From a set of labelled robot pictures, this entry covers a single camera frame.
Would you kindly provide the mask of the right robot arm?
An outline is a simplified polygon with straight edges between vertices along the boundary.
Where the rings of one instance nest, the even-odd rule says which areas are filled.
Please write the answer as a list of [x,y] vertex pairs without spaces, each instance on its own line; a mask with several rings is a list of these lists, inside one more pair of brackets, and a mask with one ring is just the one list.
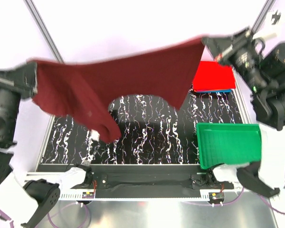
[[237,169],[237,179],[250,191],[271,198],[285,187],[285,41],[267,56],[256,51],[278,35],[285,24],[285,13],[270,11],[267,25],[254,32],[250,28],[230,36],[205,36],[202,43],[214,60],[232,66],[252,92],[251,104],[259,123],[261,159]]

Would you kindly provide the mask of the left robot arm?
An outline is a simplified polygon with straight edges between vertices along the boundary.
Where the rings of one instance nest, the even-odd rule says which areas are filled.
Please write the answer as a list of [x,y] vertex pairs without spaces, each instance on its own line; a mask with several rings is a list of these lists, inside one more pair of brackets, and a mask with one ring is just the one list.
[[95,187],[88,166],[78,164],[53,179],[30,180],[21,184],[13,172],[9,148],[16,145],[14,134],[21,100],[37,97],[38,105],[55,115],[65,110],[50,103],[62,98],[80,79],[77,66],[31,61],[14,69],[0,70],[0,218],[12,228],[35,227],[56,205],[61,193],[77,187]]

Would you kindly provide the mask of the dark red t-shirt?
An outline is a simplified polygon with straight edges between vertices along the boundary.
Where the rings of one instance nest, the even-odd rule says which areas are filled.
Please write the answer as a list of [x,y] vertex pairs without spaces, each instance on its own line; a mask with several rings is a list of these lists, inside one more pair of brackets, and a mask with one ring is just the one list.
[[69,115],[105,143],[121,137],[109,104],[126,95],[155,95],[180,109],[204,50],[200,38],[136,56],[91,64],[37,61],[33,102],[55,116]]

